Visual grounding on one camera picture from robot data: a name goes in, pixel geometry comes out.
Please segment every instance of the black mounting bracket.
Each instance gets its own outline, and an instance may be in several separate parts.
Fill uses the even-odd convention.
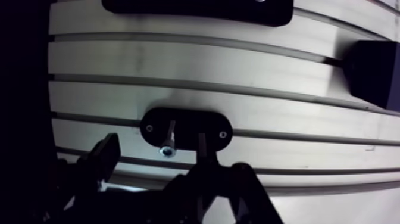
[[[143,138],[155,147],[166,142],[180,150],[197,151],[199,134],[207,139],[207,148],[220,151],[232,139],[233,130],[228,119],[220,113],[175,108],[154,108],[140,122]]]

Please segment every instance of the screw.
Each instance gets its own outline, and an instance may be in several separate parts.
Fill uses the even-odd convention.
[[[160,153],[164,157],[171,158],[171,157],[175,156],[176,149],[166,145],[166,146],[160,148]]]
[[[147,130],[147,132],[152,132],[153,131],[153,126],[147,125],[146,126],[146,130]]]
[[[226,138],[228,134],[226,132],[220,132],[220,138]]]

